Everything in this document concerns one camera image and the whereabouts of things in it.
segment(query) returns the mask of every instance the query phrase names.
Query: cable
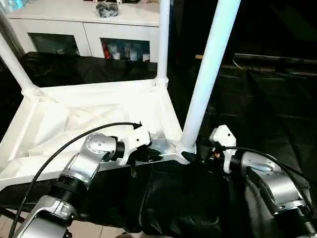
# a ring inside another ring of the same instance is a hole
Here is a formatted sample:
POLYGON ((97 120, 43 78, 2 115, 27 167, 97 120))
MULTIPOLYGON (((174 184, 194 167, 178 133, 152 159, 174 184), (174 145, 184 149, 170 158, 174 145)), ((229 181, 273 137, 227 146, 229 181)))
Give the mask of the cable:
POLYGON ((261 152, 259 150, 255 150, 255 149, 251 149, 251 148, 246 148, 246 147, 238 147, 238 146, 223 146, 222 148, 222 151, 224 150, 243 150, 243 151, 247 151, 247 152, 253 152, 253 153, 256 153, 256 154, 259 154, 259 155, 262 155, 264 157, 266 157, 267 159, 271 160, 272 162, 276 163, 278 166, 280 166, 285 172, 286 174, 290 177, 290 179, 292 180, 292 182, 294 183, 294 185, 296 186, 296 188, 298 189, 298 191, 300 192, 301 196, 303 197, 303 200, 305 201, 305 203, 308 205, 309 209, 311 212, 314 213, 315 209, 312 205, 312 203, 310 202, 310 200, 308 199, 308 197, 306 196, 306 194, 303 192, 303 190, 298 186, 297 182, 296 182, 296 179, 294 178, 294 176, 290 173, 293 172, 295 174, 297 174, 298 176, 306 179, 308 182, 311 182, 312 184, 314 185, 317 185, 317 181, 312 179, 312 178, 309 178, 305 175, 303 175, 301 172, 279 162, 276 158, 274 158, 273 156, 269 155, 269 154, 266 154, 264 152, 261 152))
POLYGON ((141 126, 141 123, 140 124, 137 124, 137 123, 132 123, 132 122, 116 122, 116 123, 111 123, 111 124, 106 124, 106 125, 102 125, 102 126, 99 126, 99 127, 96 127, 94 129, 91 129, 89 131, 86 131, 85 133, 75 137, 74 139, 68 141, 66 144, 64 144, 62 147, 60 147, 51 157, 49 157, 48 160, 46 160, 46 162, 42 165, 42 167, 37 171, 37 173, 35 174, 35 176, 33 177, 23 199, 22 199, 22 202, 20 204, 20 207, 19 209, 17 210, 16 212, 16 215, 15 215, 15 218, 13 220, 13 223, 12 223, 12 226, 11 226, 11 229, 10 229, 10 233, 9 233, 9 238, 12 238, 13 234, 14 234, 14 231, 15 231, 15 228, 16 228, 16 225, 18 223, 18 218, 22 212, 22 208, 23 208, 23 205, 31 191, 31 189, 33 188, 36 180, 39 178, 40 174, 43 172, 43 170, 46 168, 46 166, 60 153, 62 152, 67 146, 69 146, 70 144, 72 144, 73 142, 75 142, 76 140, 79 140, 80 138, 86 136, 86 135, 89 135, 90 133, 93 133, 97 130, 100 130, 100 129, 103 129, 103 128, 107 128, 107 127, 111 127, 111 126, 115 126, 115 125, 132 125, 134 128, 136 127, 140 127, 141 126))
POLYGON ((240 67, 240 66, 236 63, 236 61, 234 61, 234 59, 231 59, 231 60, 232 60, 232 62, 234 63, 235 66, 237 66, 239 69, 243 69, 242 67, 240 67))

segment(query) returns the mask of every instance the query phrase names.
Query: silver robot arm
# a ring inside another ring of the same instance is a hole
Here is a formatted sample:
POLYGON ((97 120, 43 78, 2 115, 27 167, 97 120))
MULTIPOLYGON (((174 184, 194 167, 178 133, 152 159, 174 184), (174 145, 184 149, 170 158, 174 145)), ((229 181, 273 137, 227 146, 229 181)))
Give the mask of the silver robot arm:
POLYGON ((217 146, 236 146, 236 138, 225 125, 213 130, 210 141, 215 146, 212 160, 221 160, 223 170, 229 174, 239 170, 260 191, 268 210, 286 238, 317 238, 314 212, 297 189, 295 182, 274 161, 257 153, 225 150, 220 155, 217 146))
POLYGON ((88 135, 50 192, 41 197, 13 237, 71 238, 67 227, 73 221, 77 207, 89 190, 100 164, 112 160, 124 166, 133 151, 150 142, 148 131, 142 127, 121 141, 101 133, 88 135))

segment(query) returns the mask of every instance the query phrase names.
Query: wooden floor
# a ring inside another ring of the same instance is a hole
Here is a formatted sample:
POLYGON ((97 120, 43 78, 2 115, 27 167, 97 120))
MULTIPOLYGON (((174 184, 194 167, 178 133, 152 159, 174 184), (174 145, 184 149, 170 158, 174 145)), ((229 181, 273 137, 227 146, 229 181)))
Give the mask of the wooden floor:
MULTIPOLYGON (((27 215, 28 213, 23 212, 21 217, 26 218, 27 215)), ((11 219, 5 216, 0 217, 0 238, 8 238, 11 224, 11 219)), ((78 221, 74 221, 68 229, 73 234, 73 238, 115 238, 124 232, 124 229, 121 228, 105 227, 90 222, 78 221)), ((140 235, 141 234, 132 234, 134 238, 139 238, 140 235)))

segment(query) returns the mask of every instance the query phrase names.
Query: black tablecloth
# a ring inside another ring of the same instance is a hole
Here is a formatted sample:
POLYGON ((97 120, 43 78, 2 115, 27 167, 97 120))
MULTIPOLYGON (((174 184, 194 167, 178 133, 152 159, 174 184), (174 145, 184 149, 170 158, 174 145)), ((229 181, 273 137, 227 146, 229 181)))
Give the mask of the black tablecloth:
MULTIPOLYGON (((139 80, 156 75, 154 63, 92 57, 28 53, 21 63, 40 87, 139 80)), ((168 91, 181 126, 198 69, 199 65, 169 69, 168 91)), ((10 73, 1 73, 0 78, 3 136, 22 96, 10 73)), ((226 124, 239 146, 270 153, 316 178, 316 89, 315 78, 221 69, 197 143, 205 144, 213 128, 226 124)), ((140 166, 137 173, 136 178, 131 178, 129 168, 99 173, 77 219, 173 237, 279 236, 258 192, 248 183, 245 189, 239 176, 224 177, 176 162, 140 166)), ((32 209, 51 183, 36 184, 25 211, 32 209)), ((19 184, 5 188, 0 192, 0 206, 16 209, 26 187, 19 184)), ((316 200, 315 187, 312 192, 316 200)))

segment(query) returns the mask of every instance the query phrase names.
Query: white metal pole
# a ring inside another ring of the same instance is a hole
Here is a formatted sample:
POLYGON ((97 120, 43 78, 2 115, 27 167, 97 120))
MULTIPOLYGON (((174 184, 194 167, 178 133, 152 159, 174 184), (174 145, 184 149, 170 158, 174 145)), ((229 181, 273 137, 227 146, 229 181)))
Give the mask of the white metal pole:
POLYGON ((176 147, 179 152, 196 151, 195 142, 239 9, 240 1, 241 0, 218 1, 203 61, 200 66, 193 97, 187 113, 183 134, 176 147))
POLYGON ((0 33, 0 57, 3 59, 6 66, 10 69, 11 73, 15 77, 16 81, 22 88, 22 93, 34 90, 37 87, 32 83, 29 76, 24 71, 18 59, 10 49, 9 45, 0 33))
POLYGON ((167 55, 169 33, 170 0, 160 1, 159 10, 159 47, 158 47, 158 75, 156 80, 167 85, 167 55))

